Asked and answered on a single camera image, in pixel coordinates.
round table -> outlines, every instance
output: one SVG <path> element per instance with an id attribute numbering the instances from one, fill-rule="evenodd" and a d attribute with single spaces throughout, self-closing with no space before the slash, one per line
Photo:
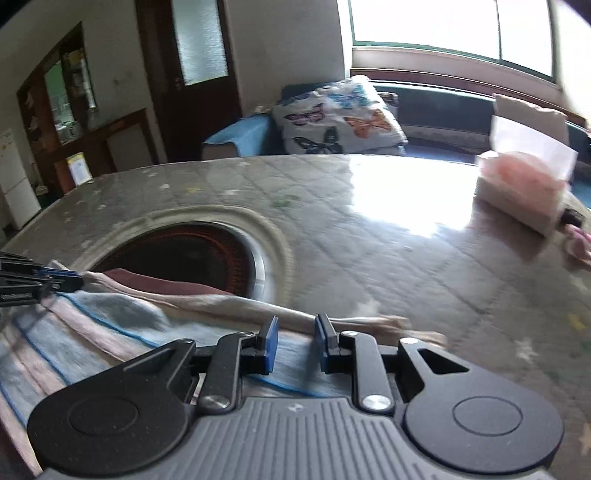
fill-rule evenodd
<path id="1" fill-rule="evenodd" d="M 456 355 L 538 391 L 566 435 L 558 479 L 591 478 L 591 275 L 562 234 L 544 239 L 474 199 L 475 166 L 420 158 L 282 155 L 166 164 L 103 176 L 45 210 L 6 247 L 71 265 L 156 210 L 247 207 L 294 255 L 288 307 L 407 316 Z"/>

blue stripe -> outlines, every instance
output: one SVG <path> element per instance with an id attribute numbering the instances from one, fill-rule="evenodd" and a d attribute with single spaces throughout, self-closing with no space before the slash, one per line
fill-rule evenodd
<path id="1" fill-rule="evenodd" d="M 93 321 L 95 321 L 96 323 L 98 323 L 104 327 L 114 330 L 115 332 L 120 333 L 123 336 L 138 340 L 139 342 L 142 342 L 144 345 L 147 345 L 151 348 L 158 348 L 159 346 L 161 346 L 158 343 L 151 342 L 150 340 L 147 340 L 144 337 L 137 335 L 136 333 L 132 333 L 127 330 L 124 330 L 123 328 L 118 327 L 117 325 L 113 325 L 110 322 L 107 322 L 105 319 L 98 317 L 93 312 L 91 312 L 89 309 L 87 309 L 84 305 L 80 304 L 78 301 L 76 301 L 75 299 L 70 297 L 70 295 L 68 295 L 66 293 L 56 292 L 56 295 L 63 297 L 65 299 L 68 299 L 71 302 L 71 304 L 74 305 L 74 307 L 76 307 L 78 310 L 80 310 L 84 315 L 86 315 L 88 318 L 92 319 Z M 291 387 L 289 385 L 285 385 L 280 382 L 276 382 L 274 380 L 268 380 L 266 378 L 261 378 L 261 377 L 251 376 L 251 375 L 249 375 L 249 378 L 252 378 L 253 380 L 256 380 L 260 383 L 271 385 L 272 387 L 279 388 L 281 390 L 298 393 L 298 394 L 303 395 L 305 397 L 323 397 L 323 395 L 308 392 L 306 390 L 301 390 L 296 387 Z"/>
<path id="2" fill-rule="evenodd" d="M 25 421 L 24 418 L 22 418 L 22 415 L 17 410 L 17 407 L 15 406 L 15 404 L 12 403 L 12 400 L 8 396 L 8 393 L 4 389 L 4 386 L 2 385 L 1 382 L 0 382 L 0 393 L 4 397 L 4 400 L 6 400 L 6 403 L 8 404 L 8 406 L 10 407 L 10 409 L 12 410 L 12 413 L 14 413 L 14 416 L 17 418 L 17 420 L 21 424 L 22 428 L 26 429 L 27 428 L 27 422 Z"/>
<path id="3" fill-rule="evenodd" d="M 58 377 L 61 378 L 61 380 L 66 384 L 66 385 L 70 385 L 72 382 L 70 382 L 66 376 L 63 374 L 63 372 L 49 359 L 49 357 L 43 353 L 41 351 L 41 349 L 35 345 L 32 340 L 29 338 L 29 336 L 27 335 L 26 331 L 18 324 L 17 318 L 15 317 L 12 321 L 12 324 L 17 328 L 17 330 L 19 332 L 21 332 L 22 337 L 27 341 L 27 343 L 31 346 L 31 348 L 33 350 L 36 351 L 36 353 L 43 358 L 43 360 L 45 360 L 47 362 L 47 364 L 51 367 L 51 369 L 57 374 Z"/>
<path id="4" fill-rule="evenodd" d="M 93 312 L 91 312 L 89 309 L 87 309 L 84 305 L 78 303 L 76 300 L 74 300 L 73 298 L 71 298 L 67 294 L 56 292 L 56 295 L 58 295 L 59 297 L 64 297 L 65 299 L 70 300 L 71 304 L 74 305 L 74 307 L 76 307 L 84 315 L 91 318 L 92 320 L 94 320 L 99 325 L 102 325 L 103 327 L 107 327 L 108 329 L 114 330 L 115 332 L 120 333 L 121 335 L 124 335 L 126 337 L 133 338 L 134 340 L 142 342 L 144 345 L 147 345 L 151 348 L 157 348 L 160 346 L 158 343 L 151 342 L 150 340 L 147 340 L 144 337 L 137 335 L 136 333 L 132 333 L 127 330 L 123 330 L 123 328 L 117 327 L 117 325 L 113 325 L 112 323 L 107 322 L 105 319 L 98 317 Z"/>

white wall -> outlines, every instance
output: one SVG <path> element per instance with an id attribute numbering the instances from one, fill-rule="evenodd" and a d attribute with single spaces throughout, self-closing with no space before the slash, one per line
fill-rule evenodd
<path id="1" fill-rule="evenodd" d="M 349 75 L 337 0 L 226 0 L 226 15 L 244 114 L 285 85 Z"/>
<path id="2" fill-rule="evenodd" d="M 564 103 L 591 122 L 591 25 L 563 0 L 554 0 L 554 18 Z"/>
<path id="3" fill-rule="evenodd" d="M 33 155 L 16 93 L 51 48 L 81 21 L 99 108 L 93 124 L 147 108 L 159 159 L 166 159 L 145 75 L 134 0 L 32 0 L 0 30 L 0 131 L 12 129 L 31 180 Z"/>
<path id="4" fill-rule="evenodd" d="M 353 30 L 349 13 L 349 0 L 337 0 L 339 8 L 340 35 L 343 48 L 343 61 L 347 74 L 353 67 Z"/>

metal screw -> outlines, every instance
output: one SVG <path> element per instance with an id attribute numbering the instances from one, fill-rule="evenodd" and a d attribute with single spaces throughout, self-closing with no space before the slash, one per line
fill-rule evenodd
<path id="1" fill-rule="evenodd" d="M 211 410 L 223 410 L 229 407 L 230 400 L 222 395 L 206 395 L 199 399 L 202 407 L 210 408 Z"/>
<path id="2" fill-rule="evenodd" d="M 361 404 L 369 410 L 382 411 L 389 409 L 392 401 L 383 395 L 368 395 L 361 401 Z"/>

doorway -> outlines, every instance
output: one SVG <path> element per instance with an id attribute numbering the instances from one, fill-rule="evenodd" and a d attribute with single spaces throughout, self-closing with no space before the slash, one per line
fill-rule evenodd
<path id="1" fill-rule="evenodd" d="M 169 162 L 241 117 L 223 0 L 136 0 L 148 84 Z"/>

